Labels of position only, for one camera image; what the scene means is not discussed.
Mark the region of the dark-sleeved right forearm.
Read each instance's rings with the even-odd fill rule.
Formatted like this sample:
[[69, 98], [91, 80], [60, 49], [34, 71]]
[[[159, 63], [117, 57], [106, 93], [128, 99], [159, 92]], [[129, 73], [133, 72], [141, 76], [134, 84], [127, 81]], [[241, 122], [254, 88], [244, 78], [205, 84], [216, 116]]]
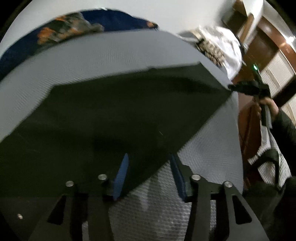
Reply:
[[283, 112], [279, 111], [272, 122], [271, 133], [280, 148], [292, 177], [288, 179], [288, 185], [295, 187], [295, 125], [292, 120]]

